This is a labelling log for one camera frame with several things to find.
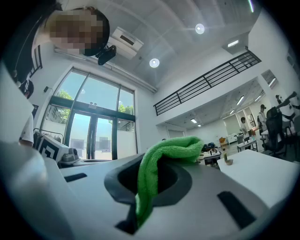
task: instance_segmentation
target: air conditioner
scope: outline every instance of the air conditioner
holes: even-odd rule
[[[132,59],[143,46],[143,42],[137,39],[132,34],[126,32],[120,27],[117,27],[112,36],[108,39],[108,46],[115,45],[117,54],[124,56],[127,59]]]

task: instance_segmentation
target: metal balustrade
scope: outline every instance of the metal balustrade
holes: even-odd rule
[[[176,92],[154,105],[156,115],[160,115],[211,89],[229,78],[261,62],[251,51],[247,51],[189,82]]]

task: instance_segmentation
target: fluorescent light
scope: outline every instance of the fluorescent light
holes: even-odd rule
[[[251,1],[251,0],[248,0],[248,3],[249,3],[249,5],[250,5],[251,12],[254,12],[252,1]]]
[[[243,100],[244,96],[241,96],[238,103],[236,105],[239,105],[241,103],[241,101]]]
[[[261,97],[261,95],[258,96],[258,98],[255,100],[255,102]]]
[[[151,59],[149,64],[150,64],[150,67],[157,68],[159,66],[159,60],[156,58],[153,58],[153,59]]]
[[[275,82],[276,78],[274,78],[271,83],[269,84],[269,87]]]
[[[228,44],[228,47],[232,47],[232,46],[234,46],[234,45],[236,45],[236,44],[238,44],[238,43],[239,43],[239,41],[236,40],[236,41],[234,41],[234,42]]]
[[[205,27],[203,26],[203,24],[199,23],[196,25],[195,30],[196,30],[196,33],[203,34],[205,31]]]

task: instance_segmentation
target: ceiling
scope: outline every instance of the ceiling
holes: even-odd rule
[[[268,84],[275,77],[270,70],[264,72],[262,76]],[[276,84],[277,80],[271,85],[271,88],[273,88]],[[226,93],[225,95],[199,106],[198,108],[189,111],[182,116],[176,117],[167,123],[187,129],[196,128],[198,124],[203,126],[218,119],[228,117],[232,110],[234,110],[234,114],[246,108],[254,103],[258,96],[263,94],[264,92],[260,84],[256,79],[253,79],[244,85]],[[241,96],[244,96],[243,100],[239,105],[236,105]],[[195,119],[197,123],[194,124],[191,119]]]
[[[157,87],[176,61],[199,55],[248,36],[259,10],[251,13],[248,0],[61,0],[63,9],[95,6],[110,21],[111,35],[121,27],[143,42],[137,55],[128,60],[117,54],[110,62]],[[196,24],[205,26],[201,35]],[[232,51],[244,47],[243,41]],[[160,65],[151,68],[157,58]]]

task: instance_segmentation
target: green microfiber cloth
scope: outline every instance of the green microfiber cloth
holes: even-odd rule
[[[137,180],[136,217],[140,227],[152,211],[151,200],[158,195],[158,165],[162,156],[195,162],[204,146],[195,136],[177,137],[161,141],[148,149],[143,157]]]

